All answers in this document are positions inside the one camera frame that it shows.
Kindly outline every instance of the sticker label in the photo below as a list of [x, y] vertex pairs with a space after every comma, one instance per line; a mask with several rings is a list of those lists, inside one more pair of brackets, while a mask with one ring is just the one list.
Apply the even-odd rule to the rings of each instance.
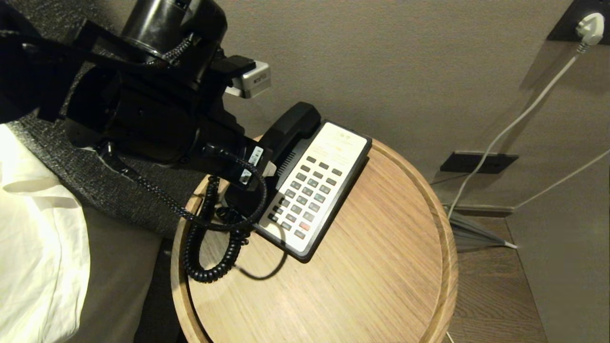
[[[264, 151], [265, 150], [259, 146], [255, 147], [254, 151], [252, 151], [252, 155], [250, 155], [250, 158], [248, 159], [248, 162], [256, 166], [259, 163], [260, 157], [263, 156]], [[241, 177], [239, 177], [239, 182], [242, 184], [247, 184], [248, 181], [250, 181], [250, 176], [252, 176], [252, 173], [249, 170], [244, 169]]]

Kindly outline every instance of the white pillow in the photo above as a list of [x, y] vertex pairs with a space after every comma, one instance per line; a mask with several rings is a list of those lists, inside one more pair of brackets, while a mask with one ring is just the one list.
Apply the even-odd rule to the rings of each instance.
[[5, 125], [0, 218], [1, 341], [65, 341], [87, 293], [87, 225], [77, 199]]

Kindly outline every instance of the black wall outlet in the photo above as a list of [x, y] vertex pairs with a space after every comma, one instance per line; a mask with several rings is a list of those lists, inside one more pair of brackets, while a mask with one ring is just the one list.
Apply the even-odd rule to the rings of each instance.
[[[452, 153], [447, 161], [440, 166], [440, 171], [471, 173], [481, 162], [482, 157], [483, 153]], [[500, 174], [518, 158], [519, 156], [517, 155], [489, 154], [478, 173]]]
[[580, 42], [576, 33], [578, 23], [591, 13], [599, 12], [606, 18], [604, 38], [600, 44], [610, 45], [610, 0], [574, 0], [548, 35], [549, 40]]

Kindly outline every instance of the white cable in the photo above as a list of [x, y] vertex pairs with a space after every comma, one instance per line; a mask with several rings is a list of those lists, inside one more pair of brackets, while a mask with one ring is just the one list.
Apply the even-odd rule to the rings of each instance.
[[579, 56], [582, 55], [584, 52], [586, 52], [587, 48], [588, 48], [588, 46], [581, 44], [579, 47], [579, 50], [578, 50], [578, 54], [574, 55], [574, 57], [572, 57], [568, 61], [568, 63], [563, 67], [563, 69], [561, 71], [559, 71], [557, 73], [557, 75], [555, 75], [555, 77], [551, 80], [551, 82], [548, 83], [548, 85], [544, 88], [542, 93], [540, 93], [540, 95], [536, 98], [536, 100], [532, 103], [532, 105], [530, 105], [528, 107], [528, 109], [524, 111], [524, 113], [522, 113], [519, 117], [517, 117], [517, 119], [515, 119], [509, 126], [507, 126], [504, 130], [502, 130], [502, 132], [493, 139], [491, 144], [485, 150], [485, 153], [483, 154], [483, 157], [481, 158], [481, 161], [479, 162], [479, 164], [472, 171], [472, 173], [470, 173], [470, 175], [468, 175], [468, 177], [466, 177], [464, 182], [462, 182], [462, 185], [460, 186], [459, 191], [457, 192], [456, 198], [453, 200], [453, 203], [451, 204], [451, 207], [449, 208], [449, 213], [447, 214], [447, 218], [451, 218], [453, 209], [456, 207], [459, 197], [462, 196], [464, 187], [466, 187], [466, 184], [468, 183], [470, 178], [474, 174], [476, 174], [476, 172], [478, 172], [479, 169], [481, 169], [481, 166], [483, 166], [483, 163], [485, 163], [485, 159], [487, 159], [487, 155], [489, 155], [489, 152], [491, 151], [493, 146], [498, 142], [498, 140], [500, 138], [502, 138], [502, 136], [504, 136], [508, 131], [510, 131], [513, 127], [515, 127], [515, 125], [517, 125], [520, 121], [522, 121], [534, 108], [536, 108], [536, 106], [538, 106], [538, 104], [542, 101], [542, 99], [545, 97], [545, 95], [547, 95], [547, 93], [551, 90], [551, 88], [553, 88], [555, 83], [557, 83], [557, 81], [561, 78], [561, 76], [563, 76], [565, 74], [565, 72], [568, 69], [570, 69], [570, 67], [574, 64], [574, 62], [576, 62], [576, 60], [579, 58]]
[[536, 199], [537, 197], [543, 195], [544, 193], [548, 192], [549, 190], [551, 190], [552, 188], [554, 188], [555, 186], [557, 186], [558, 184], [563, 183], [564, 181], [568, 180], [569, 178], [571, 178], [572, 176], [580, 173], [581, 171], [589, 168], [592, 164], [596, 163], [597, 161], [599, 161], [601, 158], [603, 158], [604, 156], [606, 156], [608, 153], [610, 153], [610, 150], [606, 150], [605, 153], [597, 156], [595, 159], [593, 159], [592, 161], [590, 161], [589, 163], [583, 165], [582, 167], [580, 167], [579, 169], [575, 170], [574, 172], [572, 172], [571, 174], [569, 174], [568, 176], [566, 176], [565, 178], [562, 178], [561, 180], [557, 181], [556, 183], [552, 184], [551, 186], [549, 186], [547, 189], [543, 190], [542, 192], [536, 194], [535, 196], [525, 200], [524, 202], [518, 204], [515, 206], [515, 209], [520, 208], [521, 206], [525, 205], [526, 203], [529, 203], [530, 201], [532, 201], [533, 199]]
[[504, 241], [504, 246], [505, 247], [509, 247], [511, 249], [516, 249], [517, 248], [517, 246], [514, 245], [513, 243], [509, 243], [509, 242], [506, 242], [506, 241]]
[[449, 334], [449, 331], [447, 331], [447, 337], [449, 338], [449, 340], [451, 341], [451, 343], [455, 343], [455, 342], [453, 341], [453, 338], [451, 338], [451, 335]]

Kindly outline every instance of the table edge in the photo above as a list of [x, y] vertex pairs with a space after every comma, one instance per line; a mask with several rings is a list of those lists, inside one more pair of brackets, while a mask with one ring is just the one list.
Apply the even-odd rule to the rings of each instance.
[[[436, 308], [432, 314], [430, 324], [424, 332], [420, 342], [439, 343], [443, 340], [449, 327], [458, 292], [458, 253], [453, 239], [451, 225], [449, 224], [449, 220], [445, 215], [445, 210], [436, 197], [436, 194], [432, 188], [430, 188], [422, 174], [411, 163], [378, 140], [373, 140], [372, 148], [379, 151], [404, 171], [422, 194], [430, 213], [434, 218], [440, 240], [442, 280]], [[195, 193], [187, 202], [186, 208], [190, 211], [192, 211], [192, 209], [198, 209], [201, 206], [202, 199], [199, 194], [204, 192], [204, 187], [207, 184], [206, 180], [207, 176], [201, 181], [195, 190]], [[189, 342], [212, 343], [211, 338], [206, 334], [205, 328], [196, 315], [196, 310], [190, 297], [188, 276], [182, 269], [183, 247], [181, 242], [185, 239], [186, 233], [188, 232], [188, 226], [189, 223], [181, 218], [176, 228], [170, 266], [172, 298], [176, 314], [178, 315], [178, 321], [180, 322], [186, 339]]]

